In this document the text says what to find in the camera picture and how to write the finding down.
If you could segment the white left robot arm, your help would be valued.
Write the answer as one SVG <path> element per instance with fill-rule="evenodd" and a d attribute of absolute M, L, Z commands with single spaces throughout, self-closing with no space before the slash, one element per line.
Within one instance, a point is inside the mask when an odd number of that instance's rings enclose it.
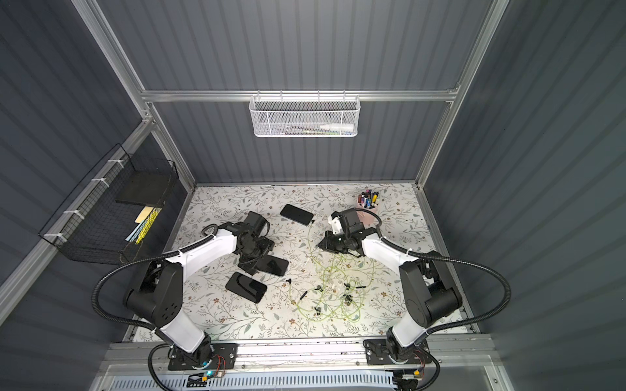
<path fill-rule="evenodd" d="M 269 227 L 266 218 L 250 212 L 239 223 L 207 226 L 202 239 L 181 249 L 133 262 L 138 270 L 123 298 L 123 305 L 135 314 L 134 319 L 111 314 L 99 302 L 104 285 L 127 269 L 127 265 L 112 270 L 96 284 L 91 294 L 92 308 L 108 321 L 154 332 L 171 348 L 171 358 L 184 360 L 187 367 L 207 368 L 215 362 L 215 351 L 210 336 L 183 310 L 184 283 L 221 257 L 236 254 L 243 271 L 233 274 L 227 289 L 259 303 L 267 286 L 254 280 L 253 275 L 258 262 L 273 249 L 273 241 L 266 236 Z"/>

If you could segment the black smartphone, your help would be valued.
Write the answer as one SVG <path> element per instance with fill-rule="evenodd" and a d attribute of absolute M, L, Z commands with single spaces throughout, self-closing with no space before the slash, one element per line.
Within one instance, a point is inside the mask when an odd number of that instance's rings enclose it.
<path fill-rule="evenodd" d="M 239 272 L 235 272 L 231 276 L 225 288 L 254 304 L 259 304 L 267 292 L 267 285 Z"/>
<path fill-rule="evenodd" d="M 290 262 L 283 258 L 266 255 L 257 260 L 255 269 L 263 273 L 282 277 L 285 276 L 289 265 Z"/>

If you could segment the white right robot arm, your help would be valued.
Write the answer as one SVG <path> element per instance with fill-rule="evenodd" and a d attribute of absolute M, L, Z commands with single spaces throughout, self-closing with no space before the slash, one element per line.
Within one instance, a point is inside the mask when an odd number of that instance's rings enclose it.
<path fill-rule="evenodd" d="M 371 210 L 352 208 L 334 212 L 329 224 L 331 229 L 319 242 L 320 249 L 371 258 L 400 278 L 407 314 L 387 331 L 385 348 L 395 363 L 407 362 L 412 349 L 430 335 L 490 319 L 510 303 L 512 289 L 502 274 L 476 262 L 444 257 L 435 251 L 418 253 L 395 244 L 383 235 L 382 220 Z M 461 291 L 448 268 L 450 264 L 472 267 L 494 277 L 504 291 L 500 303 L 478 316 L 438 325 L 440 319 L 463 305 Z"/>

